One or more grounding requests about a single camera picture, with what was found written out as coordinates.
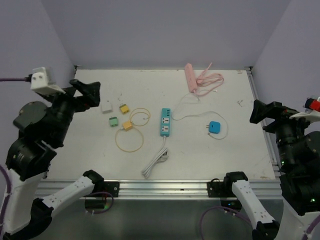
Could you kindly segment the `white plug adapter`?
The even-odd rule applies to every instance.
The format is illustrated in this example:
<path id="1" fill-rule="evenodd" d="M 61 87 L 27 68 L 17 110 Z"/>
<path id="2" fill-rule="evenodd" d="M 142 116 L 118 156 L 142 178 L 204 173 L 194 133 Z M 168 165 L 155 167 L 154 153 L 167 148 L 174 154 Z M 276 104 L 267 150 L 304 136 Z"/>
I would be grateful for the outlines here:
<path id="1" fill-rule="evenodd" d="M 101 113 L 102 113 L 102 114 L 112 113 L 112 112 L 113 112 L 112 103 L 111 103 L 109 100 L 103 101 L 103 102 L 100 104 L 100 109 L 101 109 Z"/>

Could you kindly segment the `green plug adapter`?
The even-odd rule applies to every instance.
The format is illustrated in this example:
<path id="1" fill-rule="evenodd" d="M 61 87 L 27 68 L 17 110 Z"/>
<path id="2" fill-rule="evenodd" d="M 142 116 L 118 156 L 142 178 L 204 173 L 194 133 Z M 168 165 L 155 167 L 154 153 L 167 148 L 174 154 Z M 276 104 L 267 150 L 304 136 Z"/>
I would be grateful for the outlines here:
<path id="1" fill-rule="evenodd" d="M 119 120 L 117 117 L 110 117 L 109 118 L 109 125 L 111 127 L 117 127 L 119 125 Z"/>

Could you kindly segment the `yellow plug adapter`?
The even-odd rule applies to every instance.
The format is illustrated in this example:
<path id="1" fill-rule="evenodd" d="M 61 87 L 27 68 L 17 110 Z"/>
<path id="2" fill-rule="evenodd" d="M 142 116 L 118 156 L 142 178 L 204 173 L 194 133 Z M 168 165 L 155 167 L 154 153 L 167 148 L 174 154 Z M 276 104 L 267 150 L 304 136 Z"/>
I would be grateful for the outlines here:
<path id="1" fill-rule="evenodd" d="M 129 107 L 126 104 L 122 104 L 119 106 L 119 110 L 122 114 L 127 114 L 130 112 Z"/>

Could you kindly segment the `yellow plug with cable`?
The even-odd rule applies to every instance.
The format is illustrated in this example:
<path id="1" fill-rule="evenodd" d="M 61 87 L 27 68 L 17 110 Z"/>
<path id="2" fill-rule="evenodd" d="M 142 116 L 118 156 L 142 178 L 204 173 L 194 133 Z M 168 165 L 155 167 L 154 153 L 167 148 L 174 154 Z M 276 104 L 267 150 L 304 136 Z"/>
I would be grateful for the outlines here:
<path id="1" fill-rule="evenodd" d="M 135 153 L 145 143 L 145 137 L 141 128 L 149 123 L 151 112 L 147 108 L 138 107 L 127 113 L 127 120 L 124 120 L 120 128 L 115 132 L 114 142 L 120 151 Z"/>

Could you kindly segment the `pink power strip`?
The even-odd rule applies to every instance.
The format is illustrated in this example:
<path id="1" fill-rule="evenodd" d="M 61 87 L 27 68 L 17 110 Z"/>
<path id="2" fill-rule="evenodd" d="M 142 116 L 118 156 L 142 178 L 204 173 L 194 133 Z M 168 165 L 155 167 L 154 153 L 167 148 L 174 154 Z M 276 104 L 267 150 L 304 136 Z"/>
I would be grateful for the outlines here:
<path id="1" fill-rule="evenodd" d="M 210 92 L 216 92 L 217 88 L 220 87 L 225 79 L 220 73 L 211 73 L 207 75 L 212 62 L 204 69 L 199 76 L 195 75 L 193 66 L 187 63 L 184 66 L 185 79 L 188 87 L 188 91 L 197 97 L 204 97 Z"/>

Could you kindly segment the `teal power strip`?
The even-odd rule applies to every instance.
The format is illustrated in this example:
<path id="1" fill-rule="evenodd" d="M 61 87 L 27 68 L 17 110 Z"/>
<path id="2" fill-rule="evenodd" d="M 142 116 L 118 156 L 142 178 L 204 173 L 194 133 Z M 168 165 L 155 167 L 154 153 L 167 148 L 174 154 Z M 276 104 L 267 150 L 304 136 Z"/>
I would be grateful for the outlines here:
<path id="1" fill-rule="evenodd" d="M 171 133 L 171 109 L 162 108 L 160 117 L 160 136 L 168 138 Z"/>

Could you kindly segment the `blue power adapter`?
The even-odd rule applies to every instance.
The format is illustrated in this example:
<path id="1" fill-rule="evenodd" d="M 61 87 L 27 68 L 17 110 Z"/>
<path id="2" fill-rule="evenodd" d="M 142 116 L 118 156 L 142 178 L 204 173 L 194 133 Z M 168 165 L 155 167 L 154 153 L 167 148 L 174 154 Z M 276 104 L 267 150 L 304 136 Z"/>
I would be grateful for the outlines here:
<path id="1" fill-rule="evenodd" d="M 221 124 L 217 121 L 210 121 L 209 124 L 206 125 L 206 128 L 210 134 L 219 134 L 221 131 Z"/>

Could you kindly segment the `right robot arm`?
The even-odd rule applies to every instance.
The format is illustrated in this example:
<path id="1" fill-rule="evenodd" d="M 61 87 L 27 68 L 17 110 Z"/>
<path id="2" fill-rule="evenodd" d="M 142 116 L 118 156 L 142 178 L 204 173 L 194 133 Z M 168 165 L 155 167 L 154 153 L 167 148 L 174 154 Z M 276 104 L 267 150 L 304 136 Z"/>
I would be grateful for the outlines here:
<path id="1" fill-rule="evenodd" d="M 244 172 L 228 172 L 223 179 L 223 192 L 240 201 L 254 240 L 310 240 L 320 222 L 320 133 L 305 134 L 310 124 L 320 120 L 319 98 L 308 98 L 304 108 L 298 112 L 280 102 L 255 100 L 249 119 L 252 124 L 273 120 L 263 130 L 276 136 L 283 200 L 280 222 L 266 211 Z"/>

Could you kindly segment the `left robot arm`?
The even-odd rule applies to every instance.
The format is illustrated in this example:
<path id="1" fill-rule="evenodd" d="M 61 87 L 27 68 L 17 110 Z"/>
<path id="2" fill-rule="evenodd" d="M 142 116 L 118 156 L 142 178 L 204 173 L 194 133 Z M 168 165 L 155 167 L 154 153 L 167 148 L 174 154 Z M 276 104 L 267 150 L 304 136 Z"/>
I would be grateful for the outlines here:
<path id="1" fill-rule="evenodd" d="M 5 240 L 32 239 L 77 199 L 103 193 L 103 177 L 88 170 L 62 190 L 36 197 L 56 149 L 64 145 L 74 114 L 98 107 L 101 101 L 99 82 L 86 84 L 72 79 L 69 83 L 69 87 L 60 90 L 41 90 L 42 101 L 24 105 L 13 121 L 18 138 L 10 146 L 1 168 L 7 183 L 0 212 L 0 234 Z"/>

